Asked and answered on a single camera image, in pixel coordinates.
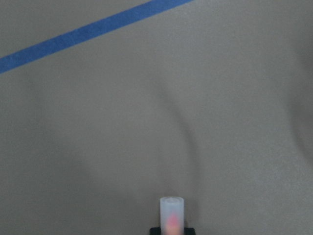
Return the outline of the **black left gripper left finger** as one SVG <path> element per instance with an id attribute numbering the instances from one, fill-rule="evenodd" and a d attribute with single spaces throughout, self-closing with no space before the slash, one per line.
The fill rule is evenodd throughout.
<path id="1" fill-rule="evenodd" d="M 149 235 L 161 235 L 161 227 L 152 227 L 149 229 Z"/>

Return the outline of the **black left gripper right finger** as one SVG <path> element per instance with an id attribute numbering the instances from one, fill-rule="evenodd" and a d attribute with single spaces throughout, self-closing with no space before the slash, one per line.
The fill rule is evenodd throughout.
<path id="1" fill-rule="evenodd" d="M 196 235 L 196 231 L 194 228 L 184 228 L 184 235 Z"/>

